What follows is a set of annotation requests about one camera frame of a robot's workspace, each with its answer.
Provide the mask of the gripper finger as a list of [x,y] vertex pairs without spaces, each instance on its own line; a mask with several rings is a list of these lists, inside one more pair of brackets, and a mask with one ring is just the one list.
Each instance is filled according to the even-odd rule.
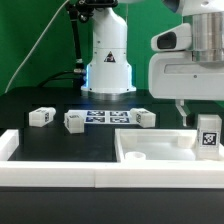
[[182,117],[183,126],[188,127],[187,117],[190,115],[190,110],[185,104],[185,101],[183,99],[176,99],[175,106]]

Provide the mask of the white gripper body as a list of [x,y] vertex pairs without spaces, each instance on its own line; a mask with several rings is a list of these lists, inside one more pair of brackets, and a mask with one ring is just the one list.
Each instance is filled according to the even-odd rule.
[[224,63],[197,63],[190,52],[155,54],[148,80],[154,98],[224,100]]

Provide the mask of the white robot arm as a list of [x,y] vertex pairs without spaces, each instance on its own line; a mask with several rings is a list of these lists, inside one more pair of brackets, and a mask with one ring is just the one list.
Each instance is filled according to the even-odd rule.
[[[183,118],[186,100],[224,101],[224,0],[161,0],[182,23],[151,39],[149,92],[173,99]],[[82,91],[103,100],[134,92],[126,59],[127,24],[108,1],[90,1],[93,57]]]

